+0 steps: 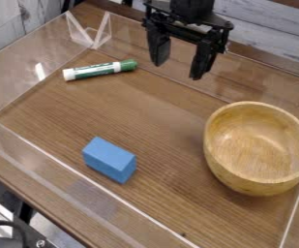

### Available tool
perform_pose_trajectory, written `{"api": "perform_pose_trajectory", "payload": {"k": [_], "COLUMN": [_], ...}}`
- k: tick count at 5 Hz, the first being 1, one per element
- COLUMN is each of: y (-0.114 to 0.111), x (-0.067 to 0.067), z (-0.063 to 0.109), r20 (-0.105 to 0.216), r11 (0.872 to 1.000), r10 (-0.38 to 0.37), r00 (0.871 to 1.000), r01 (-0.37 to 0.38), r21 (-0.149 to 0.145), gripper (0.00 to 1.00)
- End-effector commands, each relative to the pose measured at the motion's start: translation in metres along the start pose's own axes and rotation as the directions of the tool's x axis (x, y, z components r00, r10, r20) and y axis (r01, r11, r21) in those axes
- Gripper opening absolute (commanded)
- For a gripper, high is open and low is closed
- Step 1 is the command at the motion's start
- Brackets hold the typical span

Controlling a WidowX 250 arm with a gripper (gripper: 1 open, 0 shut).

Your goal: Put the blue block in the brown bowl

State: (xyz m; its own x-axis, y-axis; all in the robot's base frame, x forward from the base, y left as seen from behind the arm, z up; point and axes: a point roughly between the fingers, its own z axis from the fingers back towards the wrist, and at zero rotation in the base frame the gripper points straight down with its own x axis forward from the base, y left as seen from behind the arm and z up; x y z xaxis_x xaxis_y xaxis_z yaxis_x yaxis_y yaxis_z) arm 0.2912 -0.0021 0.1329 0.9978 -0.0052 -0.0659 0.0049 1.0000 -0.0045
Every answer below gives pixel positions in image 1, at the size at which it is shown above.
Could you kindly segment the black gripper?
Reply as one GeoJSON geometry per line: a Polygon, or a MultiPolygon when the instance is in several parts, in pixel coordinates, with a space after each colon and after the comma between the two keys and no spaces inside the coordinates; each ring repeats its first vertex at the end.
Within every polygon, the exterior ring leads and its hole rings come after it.
{"type": "Polygon", "coordinates": [[[170,57],[175,37],[197,44],[190,78],[211,70],[217,52],[225,53],[234,24],[214,13],[215,0],[145,0],[150,60],[159,67],[170,57]]]}

